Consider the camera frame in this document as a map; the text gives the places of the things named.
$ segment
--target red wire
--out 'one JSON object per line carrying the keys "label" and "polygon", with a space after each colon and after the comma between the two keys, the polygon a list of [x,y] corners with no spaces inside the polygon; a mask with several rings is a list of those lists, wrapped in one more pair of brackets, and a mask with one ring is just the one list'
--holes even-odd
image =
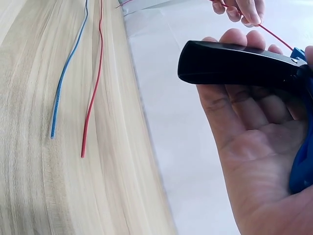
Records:
{"label": "red wire", "polygon": [[279,38],[277,35],[275,35],[274,33],[272,33],[271,31],[269,31],[267,28],[265,28],[263,25],[258,24],[258,26],[260,26],[262,29],[264,29],[267,33],[269,33],[270,35],[272,35],[273,37],[275,37],[278,41],[280,41],[282,44],[284,44],[286,47],[288,47],[290,50],[293,50],[291,46],[289,46],[286,42],[284,42],[281,38]]}
{"label": "red wire", "polygon": [[82,143],[82,153],[81,153],[81,157],[82,158],[85,157],[88,123],[89,123],[91,109],[92,109],[92,105],[94,103],[94,98],[95,98],[96,93],[97,93],[97,89],[98,89],[98,85],[99,85],[99,81],[100,81],[100,75],[101,75],[102,56],[103,56],[102,55],[103,54],[103,35],[102,35],[102,27],[101,27],[101,24],[102,24],[102,12],[103,12],[103,0],[100,1],[99,33],[100,33],[100,38],[101,38],[101,49],[100,49],[99,70],[98,70],[97,81],[96,81],[96,84],[95,84],[95,87],[94,87],[94,90],[93,90],[92,98],[91,98],[90,105],[89,105],[88,112],[87,112],[87,116],[86,116],[86,119],[85,119],[84,135],[83,135],[83,143]]}
{"label": "red wire", "polygon": [[123,2],[122,4],[118,5],[116,8],[119,8],[120,6],[123,6],[123,5],[125,5],[126,3],[130,2],[130,1],[132,1],[132,0],[127,0],[126,2]]}

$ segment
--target hand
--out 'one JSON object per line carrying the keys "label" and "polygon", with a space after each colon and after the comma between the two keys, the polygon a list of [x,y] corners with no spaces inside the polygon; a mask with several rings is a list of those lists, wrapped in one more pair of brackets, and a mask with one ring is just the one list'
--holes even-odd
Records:
{"label": "hand", "polygon": [[[210,37],[205,41],[216,42]],[[236,29],[227,31],[220,42],[260,49],[266,46],[257,31],[245,36]],[[275,45],[268,50],[282,53]],[[313,47],[305,52],[313,65]],[[295,195],[290,195],[288,188],[291,165],[307,130],[302,102],[260,87],[197,88],[241,234],[312,234],[313,187]]]}
{"label": "hand", "polygon": [[247,27],[258,25],[263,20],[264,0],[214,0],[213,9],[217,14],[225,12],[225,7],[221,3],[229,6],[226,12],[233,22],[238,22],[241,19],[240,13],[244,16],[241,22]]}

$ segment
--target blue wire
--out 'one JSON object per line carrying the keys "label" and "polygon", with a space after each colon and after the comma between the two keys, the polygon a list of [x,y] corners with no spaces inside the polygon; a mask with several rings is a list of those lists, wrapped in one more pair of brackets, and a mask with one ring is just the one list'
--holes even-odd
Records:
{"label": "blue wire", "polygon": [[51,139],[53,139],[54,135],[55,135],[55,126],[56,126],[56,122],[57,122],[59,101],[60,101],[61,88],[62,88],[64,75],[65,75],[65,72],[67,71],[68,65],[69,65],[73,55],[75,54],[75,52],[77,50],[77,47],[79,45],[80,39],[82,37],[83,31],[84,31],[84,28],[85,28],[85,25],[86,25],[86,22],[87,22],[87,18],[88,18],[88,0],[86,0],[86,3],[85,3],[85,11],[86,11],[86,17],[85,17],[85,20],[83,22],[82,28],[80,30],[80,33],[79,33],[76,45],[75,45],[73,51],[69,55],[65,65],[64,65],[64,68],[62,70],[61,77],[60,77],[60,80],[59,80],[59,84],[58,84],[58,88],[57,88],[57,92],[56,92],[55,104],[54,104],[53,118],[52,118]]}

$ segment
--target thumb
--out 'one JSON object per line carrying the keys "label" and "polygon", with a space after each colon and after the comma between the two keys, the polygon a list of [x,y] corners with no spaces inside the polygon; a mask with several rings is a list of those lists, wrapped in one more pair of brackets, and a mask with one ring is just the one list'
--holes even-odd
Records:
{"label": "thumb", "polygon": [[313,70],[313,46],[308,46],[305,48],[305,57],[311,69]]}
{"label": "thumb", "polygon": [[238,7],[243,16],[253,25],[261,23],[259,16],[259,8],[261,8],[261,14],[263,13],[264,1],[263,0],[237,0]]}

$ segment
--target palm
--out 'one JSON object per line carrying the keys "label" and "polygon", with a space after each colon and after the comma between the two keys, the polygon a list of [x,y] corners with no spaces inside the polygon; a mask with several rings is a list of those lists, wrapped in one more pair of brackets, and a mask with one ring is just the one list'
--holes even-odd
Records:
{"label": "palm", "polygon": [[[223,43],[265,48],[255,31],[230,30]],[[281,51],[271,46],[272,52]],[[198,86],[217,143],[227,192],[242,235],[293,235],[308,231],[313,189],[290,195],[294,157],[306,135],[306,115],[296,100],[244,86]]]}

